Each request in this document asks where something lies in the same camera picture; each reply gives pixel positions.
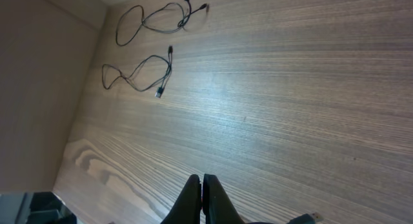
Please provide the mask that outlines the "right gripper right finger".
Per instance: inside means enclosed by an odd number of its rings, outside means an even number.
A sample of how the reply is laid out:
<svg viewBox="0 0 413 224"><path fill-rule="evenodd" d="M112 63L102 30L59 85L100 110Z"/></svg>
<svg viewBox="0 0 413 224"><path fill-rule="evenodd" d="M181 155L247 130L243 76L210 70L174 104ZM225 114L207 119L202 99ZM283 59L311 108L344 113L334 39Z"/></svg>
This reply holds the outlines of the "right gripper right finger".
<svg viewBox="0 0 413 224"><path fill-rule="evenodd" d="M204 175L202 202L206 224L245 224L217 176Z"/></svg>

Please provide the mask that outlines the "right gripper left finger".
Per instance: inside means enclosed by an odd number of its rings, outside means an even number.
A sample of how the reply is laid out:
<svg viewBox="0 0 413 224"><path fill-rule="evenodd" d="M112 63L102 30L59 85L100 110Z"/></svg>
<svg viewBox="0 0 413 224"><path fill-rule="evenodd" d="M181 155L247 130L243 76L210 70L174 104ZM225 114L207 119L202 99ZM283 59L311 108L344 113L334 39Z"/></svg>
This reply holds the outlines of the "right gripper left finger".
<svg viewBox="0 0 413 224"><path fill-rule="evenodd" d="M200 224L201 208L199 176L192 174L161 224Z"/></svg>

